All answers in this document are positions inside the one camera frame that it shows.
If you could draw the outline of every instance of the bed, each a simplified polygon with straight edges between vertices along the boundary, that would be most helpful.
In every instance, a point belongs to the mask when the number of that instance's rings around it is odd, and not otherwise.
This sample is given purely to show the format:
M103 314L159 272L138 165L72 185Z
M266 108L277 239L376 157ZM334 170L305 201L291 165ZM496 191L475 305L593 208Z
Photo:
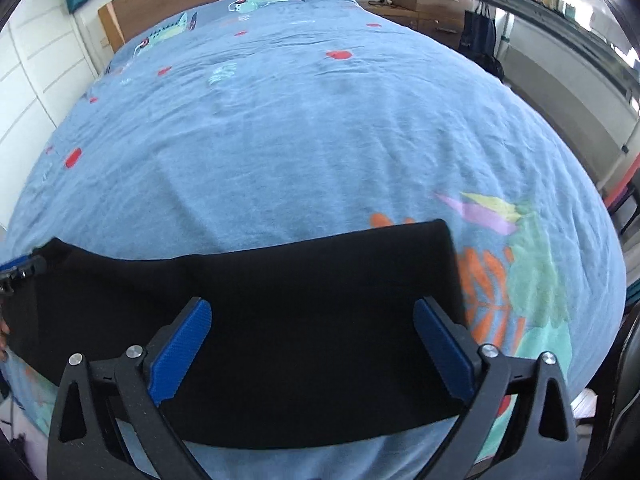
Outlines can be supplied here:
M620 245L575 157L497 79L355 0L114 0L100 15L114 58L39 158L0 260L52 237L133 260L442 218L476 341L553 351L570 395L586 386L622 316ZM47 433L56 387L9 354L2 374ZM452 424L317 449L188 446L214 478L401 479Z

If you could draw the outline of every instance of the blue textured pad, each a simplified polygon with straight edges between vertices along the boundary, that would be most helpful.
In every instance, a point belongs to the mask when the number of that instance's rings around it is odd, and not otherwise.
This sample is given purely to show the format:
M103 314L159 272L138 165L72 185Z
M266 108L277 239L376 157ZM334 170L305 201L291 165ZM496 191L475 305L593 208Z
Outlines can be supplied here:
M159 406L171 399L211 328L211 306L200 300L149 368L149 395Z
M473 366L453 335L424 300L415 302L414 326L449 395L468 405L476 392Z
M26 262L29 259L28 256L21 256L20 258L16 258L15 260L11 261L11 262L7 262L5 264L0 265L0 272L3 272L4 270L7 269L11 269L12 267L18 266L21 263Z

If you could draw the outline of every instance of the folded black fabric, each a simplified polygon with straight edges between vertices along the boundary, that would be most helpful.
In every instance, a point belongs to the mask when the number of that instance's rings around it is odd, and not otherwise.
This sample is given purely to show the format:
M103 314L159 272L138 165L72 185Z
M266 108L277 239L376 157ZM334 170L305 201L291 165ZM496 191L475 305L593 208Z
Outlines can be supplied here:
M412 324L433 296L465 324L443 221L277 247L124 261L54 239L47 272L17 282L9 345L58 384L66 360L145 345L193 296L209 336L161 405L185 440L239 449L326 446L457 415Z

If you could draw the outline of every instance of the silver screw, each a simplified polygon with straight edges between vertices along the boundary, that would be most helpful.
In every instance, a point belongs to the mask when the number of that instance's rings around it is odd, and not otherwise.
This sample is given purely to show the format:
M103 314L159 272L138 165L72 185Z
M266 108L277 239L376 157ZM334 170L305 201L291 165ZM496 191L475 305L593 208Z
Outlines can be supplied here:
M484 354L489 358L498 357L498 354L500 353L497 347L491 344L482 345L481 351L482 351L482 354Z
M78 366L82 362L82 354L73 354L69 358L69 364L72 366Z
M548 365L554 365L558 359L552 352L542 352L542 360Z
M142 346L133 345L127 348L127 357L131 359L135 359L136 357L140 357L142 355Z

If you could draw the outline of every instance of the red dot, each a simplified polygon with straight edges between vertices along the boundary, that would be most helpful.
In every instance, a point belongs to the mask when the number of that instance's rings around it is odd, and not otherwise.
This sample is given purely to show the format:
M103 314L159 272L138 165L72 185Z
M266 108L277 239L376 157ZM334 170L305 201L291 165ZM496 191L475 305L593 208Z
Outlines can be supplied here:
M69 169L71 169L72 167L74 167L76 165L76 162L78 161L78 159L80 158L80 155L82 155L82 150L80 148L76 148L71 152L71 155L69 155L66 158L65 161L65 166L68 167Z
M326 53L327 56L333 57L334 59L349 59L353 54L348 52L347 50L332 50L331 52Z
M507 411L509 404L511 403L511 396L507 395L502 398L502 402L500 403L500 408L498 408L498 416L501 416L504 412Z

